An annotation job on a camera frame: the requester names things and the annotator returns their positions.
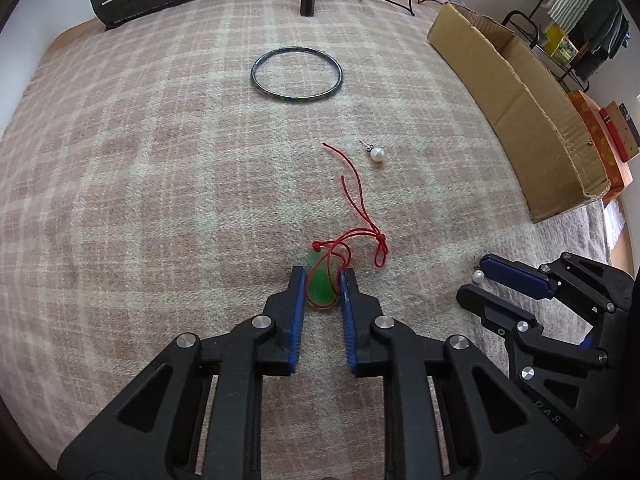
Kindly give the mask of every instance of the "red string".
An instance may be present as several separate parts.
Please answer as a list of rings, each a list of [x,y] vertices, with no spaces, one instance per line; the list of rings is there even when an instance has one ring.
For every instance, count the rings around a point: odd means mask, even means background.
[[[313,249],[316,251],[316,253],[319,253],[323,247],[327,247],[327,250],[326,250],[326,253],[314,264],[314,266],[311,267],[311,269],[309,269],[309,272],[306,276],[306,300],[316,308],[329,308],[331,306],[334,306],[334,304],[338,300],[338,297],[340,296],[340,285],[339,285],[340,273],[344,269],[349,267],[349,263],[351,262],[351,249],[346,244],[346,240],[348,240],[349,238],[355,238],[356,236],[369,236],[369,237],[375,238],[378,241],[378,248],[376,249],[376,255],[373,258],[373,264],[377,268],[381,268],[384,266],[386,261],[386,256],[389,254],[389,248],[386,244],[385,235],[383,235],[380,229],[378,229],[378,226],[373,223],[373,220],[371,220],[371,218],[369,217],[367,208],[364,205],[364,196],[362,193],[362,181],[360,180],[360,175],[358,174],[358,170],[356,170],[356,167],[349,160],[349,157],[347,157],[343,152],[341,152],[337,148],[334,148],[333,146],[328,145],[326,142],[323,142],[322,145],[329,148],[330,150],[333,150],[335,153],[340,155],[344,160],[346,160],[347,164],[351,168],[351,171],[353,171],[353,174],[356,177],[356,181],[358,183],[358,196],[360,198],[360,201],[359,201],[360,207],[358,207],[358,205],[355,203],[353,198],[351,198],[351,195],[349,194],[349,190],[347,189],[347,184],[344,179],[344,175],[340,177],[340,182],[342,183],[342,190],[344,191],[344,195],[347,197],[347,200],[349,201],[349,203],[356,210],[356,213],[358,213],[358,215],[367,224],[369,224],[369,227],[356,227],[355,229],[349,229],[347,232],[343,233],[340,237],[336,238],[335,240],[327,240],[325,242],[313,242],[311,245]],[[338,248],[343,249],[346,252],[346,254],[342,254],[341,252],[338,252],[337,251]],[[335,273],[335,277],[331,275],[332,256],[335,256],[336,258],[340,258],[341,260],[340,266],[338,266],[338,270]],[[320,266],[322,261],[324,261],[325,259],[326,259],[326,267],[329,270],[329,284],[331,285],[331,288],[335,294],[335,298],[329,304],[318,304],[309,297],[308,283],[311,277],[313,276],[313,274],[316,272],[316,270],[318,270],[318,267]]]

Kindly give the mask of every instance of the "striped cloth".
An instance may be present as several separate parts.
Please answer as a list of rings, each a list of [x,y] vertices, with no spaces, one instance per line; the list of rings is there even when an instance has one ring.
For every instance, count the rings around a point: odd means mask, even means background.
[[[491,126],[426,41],[437,8],[317,0],[309,19],[299,5],[165,9],[55,50],[27,88],[0,140],[0,395],[50,464],[172,338],[228,332],[313,240],[361,225],[323,141],[353,159],[390,247],[375,269],[374,241],[354,242],[361,290],[417,333],[468,335],[502,369],[498,338],[455,301],[479,257],[606,259],[600,202],[532,224]],[[340,92],[258,94],[252,63],[287,44],[334,56]],[[262,76],[320,87],[334,75],[318,63],[273,60]],[[534,311],[547,335],[587,329],[557,303]],[[307,311],[298,373],[266,380],[262,416],[266,480],[383,477],[381,382],[350,376],[338,312]]]

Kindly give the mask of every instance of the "dark blue bangle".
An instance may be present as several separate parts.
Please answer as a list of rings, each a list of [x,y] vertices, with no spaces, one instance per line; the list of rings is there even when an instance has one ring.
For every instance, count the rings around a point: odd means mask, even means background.
[[[272,92],[271,90],[267,90],[264,86],[258,83],[258,79],[256,78],[255,73],[258,70],[258,67],[262,65],[265,61],[267,61],[270,57],[276,56],[277,54],[283,54],[284,52],[306,52],[308,54],[313,54],[314,56],[321,57],[329,62],[332,65],[336,72],[338,73],[338,81],[329,88],[327,91],[315,94],[315,95],[307,95],[307,96],[290,96],[290,95],[282,95],[276,94],[276,92]],[[281,48],[276,48],[275,50],[271,50],[266,54],[262,54],[258,59],[255,60],[254,65],[251,68],[251,83],[263,94],[273,97],[274,99],[279,99],[280,101],[288,101],[293,103],[298,102],[307,102],[307,101],[318,101],[320,99],[326,99],[327,97],[335,94],[340,87],[342,86],[342,80],[344,76],[342,74],[342,67],[340,64],[328,54],[321,52],[320,50],[316,50],[314,48],[309,48],[306,46],[283,46]]]

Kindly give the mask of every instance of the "bangle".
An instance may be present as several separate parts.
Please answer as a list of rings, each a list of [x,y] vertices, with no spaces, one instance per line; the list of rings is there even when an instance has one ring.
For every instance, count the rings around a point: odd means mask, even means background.
[[[308,54],[313,54],[314,56],[321,57],[322,59],[329,62],[329,64],[336,69],[336,72],[338,73],[338,80],[328,90],[321,92],[319,94],[314,94],[314,95],[290,96],[290,95],[282,95],[282,94],[277,94],[276,92],[272,92],[271,90],[265,88],[260,83],[258,83],[258,79],[256,78],[255,73],[258,70],[258,67],[262,65],[265,61],[267,61],[270,57],[277,56],[278,54],[284,54],[285,52],[306,52]],[[274,99],[279,99],[280,101],[288,101],[288,102],[294,102],[294,103],[318,101],[320,99],[326,99],[327,97],[332,96],[342,86],[343,78],[344,77],[342,74],[342,67],[333,57],[329,56],[324,52],[321,52],[320,50],[316,50],[314,48],[309,48],[306,46],[283,46],[281,48],[276,48],[275,50],[271,50],[266,54],[262,54],[257,60],[255,60],[255,63],[251,68],[251,83],[260,92],[262,92],[263,94],[269,97],[273,97]]]

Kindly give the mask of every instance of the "bed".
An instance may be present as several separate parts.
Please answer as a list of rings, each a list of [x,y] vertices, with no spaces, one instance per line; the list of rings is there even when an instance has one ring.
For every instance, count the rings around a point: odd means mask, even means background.
[[[197,0],[93,24],[26,89],[0,140],[0,396],[50,465],[172,338],[228,332],[312,241],[358,225],[322,142],[353,159],[388,238],[382,269],[354,243],[361,290],[417,333],[465,334],[502,370],[498,338],[455,301],[479,257],[607,260],[600,202],[531,222],[491,126],[426,41],[436,2],[413,17],[317,0],[313,19],[299,2]],[[302,105],[257,94],[252,63],[283,44],[338,59],[341,91]],[[385,146],[383,165],[359,139]],[[556,302],[500,293],[549,336],[587,332]],[[381,383],[350,376],[339,312],[308,308],[298,372],[264,385],[264,478],[382,478],[382,434]]]

